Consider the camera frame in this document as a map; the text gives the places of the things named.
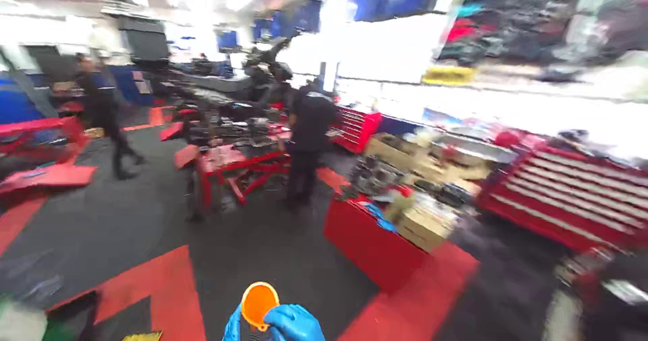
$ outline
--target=blue wall panel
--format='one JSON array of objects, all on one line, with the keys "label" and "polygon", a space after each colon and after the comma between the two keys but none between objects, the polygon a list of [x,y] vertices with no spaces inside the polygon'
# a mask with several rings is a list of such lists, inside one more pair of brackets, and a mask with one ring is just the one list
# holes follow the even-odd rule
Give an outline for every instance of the blue wall panel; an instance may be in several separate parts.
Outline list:
[{"label": "blue wall panel", "polygon": [[27,94],[0,73],[0,124],[44,119]]},{"label": "blue wall panel", "polygon": [[135,80],[133,80],[133,71],[140,71],[135,65],[109,66],[110,72],[115,76],[117,89],[122,96],[131,104],[136,105],[153,105],[153,95],[140,94]]}]

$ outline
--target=mechanic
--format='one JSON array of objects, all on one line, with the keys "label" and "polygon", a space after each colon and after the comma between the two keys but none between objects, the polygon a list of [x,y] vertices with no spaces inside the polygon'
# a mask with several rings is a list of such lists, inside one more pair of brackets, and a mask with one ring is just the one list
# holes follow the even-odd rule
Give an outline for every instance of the mechanic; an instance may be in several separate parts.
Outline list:
[{"label": "mechanic", "polygon": [[331,97],[324,95],[315,85],[300,88],[290,105],[288,124],[294,142],[290,153],[287,206],[306,204],[311,199],[315,185],[315,170],[321,152],[329,145],[328,127],[337,118],[338,111]]},{"label": "mechanic", "polygon": [[[241,341],[241,306],[232,313],[222,341]],[[301,305],[282,304],[266,313],[263,321],[270,327],[272,341],[326,341],[317,318]]]},{"label": "mechanic", "polygon": [[117,102],[113,99],[111,91],[106,89],[108,83],[104,81],[101,74],[96,73],[96,67],[93,61],[83,54],[77,54],[77,60],[81,68],[81,72],[77,77],[77,85],[85,92],[85,97],[82,102],[84,105],[84,113],[93,127],[102,128],[104,135],[114,142],[113,171],[117,179],[133,178],[135,174],[127,172],[122,168],[122,155],[128,154],[133,156],[137,165],[145,162],[144,157],[137,154],[128,145],[128,141],[117,122]]}]

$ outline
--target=red stand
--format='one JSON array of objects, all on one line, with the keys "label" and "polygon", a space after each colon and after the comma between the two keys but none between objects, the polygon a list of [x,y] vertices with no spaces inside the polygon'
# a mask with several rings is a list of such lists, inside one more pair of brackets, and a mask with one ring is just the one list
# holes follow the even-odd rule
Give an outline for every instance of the red stand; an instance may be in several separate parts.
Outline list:
[{"label": "red stand", "polygon": [[[18,202],[33,188],[70,188],[88,185],[95,167],[75,166],[77,155],[83,150],[88,138],[76,117],[63,119],[42,119],[14,124],[0,125],[0,136],[19,135],[12,143],[0,146],[0,152],[15,154],[22,144],[32,139],[33,133],[44,130],[61,130],[69,137],[67,152],[58,159],[56,164],[36,170],[16,172],[0,183],[0,196],[11,197],[12,202]],[[35,152],[25,152],[25,155],[38,156]]]},{"label": "red stand", "polygon": [[[290,138],[291,133],[270,136],[272,139]],[[255,188],[261,187],[272,175],[287,174],[290,156],[283,151],[274,151],[269,154],[247,158],[243,153],[235,150],[232,145],[223,145],[210,148],[205,154],[199,152],[198,147],[189,145],[175,154],[175,167],[183,168],[194,163],[198,174],[200,187],[200,204],[203,208],[211,208],[211,177],[216,177],[218,183],[229,184],[241,204],[246,203],[246,196]],[[225,173],[244,170],[234,178],[225,178]],[[252,181],[247,187],[242,188],[240,180],[254,172],[263,172],[263,175]]]},{"label": "red stand", "polygon": [[182,136],[182,122],[173,122],[160,132],[160,141],[173,140]]}]

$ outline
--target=cardboard box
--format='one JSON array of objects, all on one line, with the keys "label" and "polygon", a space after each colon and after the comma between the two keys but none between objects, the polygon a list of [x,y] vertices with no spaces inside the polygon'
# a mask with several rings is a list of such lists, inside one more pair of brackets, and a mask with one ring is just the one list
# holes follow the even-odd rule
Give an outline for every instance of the cardboard box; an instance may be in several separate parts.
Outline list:
[{"label": "cardboard box", "polygon": [[457,180],[480,180],[490,173],[485,165],[460,167],[450,163],[440,163],[427,153],[419,152],[413,160],[411,171],[427,181],[435,183],[454,183]]},{"label": "cardboard box", "polygon": [[436,159],[428,156],[425,150],[414,157],[411,171],[427,181],[442,183],[444,169]]},{"label": "cardboard box", "polygon": [[[382,139],[390,137],[393,140],[399,140],[399,148],[391,147]],[[365,150],[365,155],[376,155],[384,162],[393,165],[400,171],[408,172],[414,162],[414,157],[423,150],[422,147],[411,142],[400,140],[399,138],[390,135],[389,133],[378,133],[370,140]]]},{"label": "cardboard box", "polygon": [[396,230],[423,251],[431,253],[452,232],[449,221],[417,207],[403,213]]}]

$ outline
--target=blue nitrile glove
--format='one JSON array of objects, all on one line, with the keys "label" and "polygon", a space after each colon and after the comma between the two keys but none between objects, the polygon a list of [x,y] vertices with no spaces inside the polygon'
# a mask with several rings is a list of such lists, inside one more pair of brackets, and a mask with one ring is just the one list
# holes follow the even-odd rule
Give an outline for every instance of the blue nitrile glove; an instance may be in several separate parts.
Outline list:
[{"label": "blue nitrile glove", "polygon": [[301,305],[278,305],[268,311],[263,321],[270,325],[275,341],[326,341],[320,322]]},{"label": "blue nitrile glove", "polygon": [[237,310],[232,313],[227,321],[225,326],[225,333],[223,334],[222,341],[240,341],[240,323],[241,323],[241,304],[237,307]]}]

